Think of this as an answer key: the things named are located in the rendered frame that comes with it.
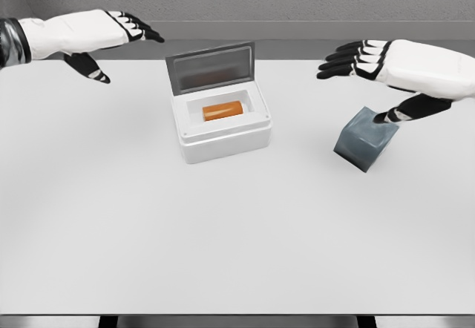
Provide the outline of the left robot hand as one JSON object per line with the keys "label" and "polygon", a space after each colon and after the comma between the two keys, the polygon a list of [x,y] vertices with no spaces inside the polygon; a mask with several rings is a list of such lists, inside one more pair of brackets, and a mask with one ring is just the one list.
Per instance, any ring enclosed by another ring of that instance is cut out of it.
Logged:
{"label": "left robot hand", "polygon": [[130,42],[165,39],[138,17],[124,11],[91,10],[62,17],[60,51],[66,63],[82,76],[109,84],[110,78],[90,55],[95,50],[119,47]]}

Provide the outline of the white box with hinged lid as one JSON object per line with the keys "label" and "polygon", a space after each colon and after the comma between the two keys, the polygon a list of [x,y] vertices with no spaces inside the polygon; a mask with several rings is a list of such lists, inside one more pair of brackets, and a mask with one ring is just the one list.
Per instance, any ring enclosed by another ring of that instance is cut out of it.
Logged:
{"label": "white box with hinged lid", "polygon": [[265,148],[272,118],[255,80],[255,43],[166,57],[184,160],[201,163]]}

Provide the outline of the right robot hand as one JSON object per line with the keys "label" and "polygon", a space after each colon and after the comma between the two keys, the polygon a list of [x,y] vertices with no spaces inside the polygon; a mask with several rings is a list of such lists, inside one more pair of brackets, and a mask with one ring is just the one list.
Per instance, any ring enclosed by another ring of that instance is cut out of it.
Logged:
{"label": "right robot hand", "polygon": [[338,47],[318,67],[316,77],[357,76],[413,96],[374,116],[374,123],[429,117],[462,99],[475,99],[475,58],[443,47],[364,39]]}

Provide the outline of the orange cylinder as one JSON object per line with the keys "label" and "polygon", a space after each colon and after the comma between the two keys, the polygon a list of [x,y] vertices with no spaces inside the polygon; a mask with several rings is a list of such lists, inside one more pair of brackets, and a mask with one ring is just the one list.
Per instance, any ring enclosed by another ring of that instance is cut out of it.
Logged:
{"label": "orange cylinder", "polygon": [[224,102],[216,105],[207,105],[202,108],[203,120],[212,121],[243,114],[240,101]]}

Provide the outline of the grey-blue cube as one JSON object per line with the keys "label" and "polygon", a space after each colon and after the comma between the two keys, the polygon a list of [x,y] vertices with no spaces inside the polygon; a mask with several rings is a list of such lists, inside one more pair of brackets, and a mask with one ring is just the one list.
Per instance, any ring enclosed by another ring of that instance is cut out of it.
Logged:
{"label": "grey-blue cube", "polygon": [[376,123],[376,112],[363,107],[341,130],[333,151],[366,173],[386,149],[399,126]]}

